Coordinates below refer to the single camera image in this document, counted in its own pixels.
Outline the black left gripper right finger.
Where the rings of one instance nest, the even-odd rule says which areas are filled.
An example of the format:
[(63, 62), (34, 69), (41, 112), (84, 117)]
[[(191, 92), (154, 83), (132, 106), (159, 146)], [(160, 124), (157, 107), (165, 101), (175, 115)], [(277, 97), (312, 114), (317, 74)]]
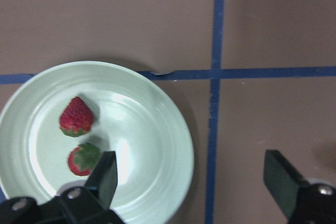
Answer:
[(287, 223), (335, 223), (335, 186), (303, 177), (278, 150), (265, 151), (263, 181)]

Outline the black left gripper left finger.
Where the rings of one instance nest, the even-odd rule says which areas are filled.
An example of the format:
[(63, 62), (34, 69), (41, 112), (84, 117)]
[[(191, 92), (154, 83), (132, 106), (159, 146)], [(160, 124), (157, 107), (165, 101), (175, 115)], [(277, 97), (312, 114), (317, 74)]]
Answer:
[(82, 186), (73, 186), (59, 196), (61, 223), (118, 223), (110, 209), (118, 184), (114, 151), (104, 152)]

